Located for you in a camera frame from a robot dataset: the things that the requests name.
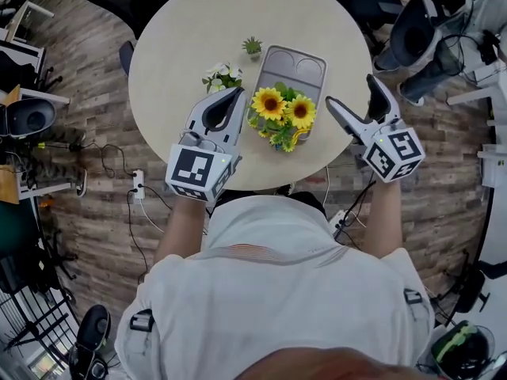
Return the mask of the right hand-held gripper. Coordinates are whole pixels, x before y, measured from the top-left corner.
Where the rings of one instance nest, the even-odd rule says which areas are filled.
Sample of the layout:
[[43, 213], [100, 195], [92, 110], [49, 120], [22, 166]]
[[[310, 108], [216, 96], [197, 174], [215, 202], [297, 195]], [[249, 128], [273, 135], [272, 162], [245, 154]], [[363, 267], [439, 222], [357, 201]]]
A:
[[367, 123], [331, 96], [325, 99], [326, 108], [348, 135], [357, 138], [360, 148], [356, 157], [382, 182], [408, 177], [425, 159], [421, 142], [416, 131], [399, 119], [398, 102], [386, 85], [373, 74], [367, 75], [366, 82], [370, 91], [368, 118], [373, 121]]

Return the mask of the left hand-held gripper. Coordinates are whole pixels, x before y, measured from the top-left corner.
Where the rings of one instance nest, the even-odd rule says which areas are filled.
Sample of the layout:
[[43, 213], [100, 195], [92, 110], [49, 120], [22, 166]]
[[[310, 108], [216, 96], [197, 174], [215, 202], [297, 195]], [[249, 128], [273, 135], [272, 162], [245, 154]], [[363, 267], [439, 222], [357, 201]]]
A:
[[242, 87], [208, 95], [190, 112], [180, 142], [173, 144], [165, 182], [179, 196], [214, 203], [236, 172], [242, 157], [236, 146], [224, 149], [198, 134], [239, 127], [246, 109]]

